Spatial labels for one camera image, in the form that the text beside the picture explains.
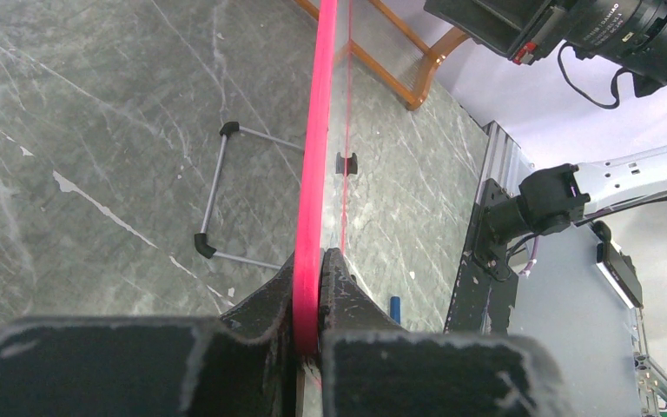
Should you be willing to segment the blue marker cap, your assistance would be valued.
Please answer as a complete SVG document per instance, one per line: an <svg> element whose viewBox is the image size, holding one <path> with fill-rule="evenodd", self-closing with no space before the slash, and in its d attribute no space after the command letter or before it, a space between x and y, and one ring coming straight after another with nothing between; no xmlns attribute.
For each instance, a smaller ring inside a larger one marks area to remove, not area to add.
<svg viewBox="0 0 667 417"><path fill-rule="evenodd" d="M390 297L388 313L395 323L401 324L401 299L398 296Z"/></svg>

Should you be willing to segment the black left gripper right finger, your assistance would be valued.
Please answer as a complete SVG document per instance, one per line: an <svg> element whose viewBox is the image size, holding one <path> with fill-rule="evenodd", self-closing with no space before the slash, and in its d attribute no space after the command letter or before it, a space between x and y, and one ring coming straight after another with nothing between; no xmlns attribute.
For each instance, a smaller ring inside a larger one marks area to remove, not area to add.
<svg viewBox="0 0 667 417"><path fill-rule="evenodd" d="M560 370L524 336L409 332L323 256L320 371L326 416L572 416Z"/></svg>

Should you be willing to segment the pink framed whiteboard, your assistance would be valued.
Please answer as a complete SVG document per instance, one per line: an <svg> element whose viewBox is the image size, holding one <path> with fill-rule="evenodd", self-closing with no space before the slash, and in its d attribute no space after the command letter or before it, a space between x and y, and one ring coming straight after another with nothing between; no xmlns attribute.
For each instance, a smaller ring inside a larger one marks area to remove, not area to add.
<svg viewBox="0 0 667 417"><path fill-rule="evenodd" d="M321 265L343 245L350 156L352 2L320 1L302 165L293 270L293 336L299 354L319 351Z"/></svg>

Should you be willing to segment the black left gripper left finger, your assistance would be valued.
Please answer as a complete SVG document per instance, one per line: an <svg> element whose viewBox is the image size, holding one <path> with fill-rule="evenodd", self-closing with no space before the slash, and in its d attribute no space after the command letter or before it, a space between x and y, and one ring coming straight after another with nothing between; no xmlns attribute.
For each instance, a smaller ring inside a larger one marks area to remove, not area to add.
<svg viewBox="0 0 667 417"><path fill-rule="evenodd" d="M0 416L292 416L293 264L219 316L37 316L0 331Z"/></svg>

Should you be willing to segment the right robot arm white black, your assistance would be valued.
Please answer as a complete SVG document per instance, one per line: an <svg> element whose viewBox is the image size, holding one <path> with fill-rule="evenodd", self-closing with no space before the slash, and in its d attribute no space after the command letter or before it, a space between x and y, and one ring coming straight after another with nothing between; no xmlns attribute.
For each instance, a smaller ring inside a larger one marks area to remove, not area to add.
<svg viewBox="0 0 667 417"><path fill-rule="evenodd" d="M667 86L667 1L428 1L425 10L517 65L572 49L579 59L615 63L638 98ZM483 209L479 238L550 235L666 192L667 147L541 169L518 189Z"/></svg>

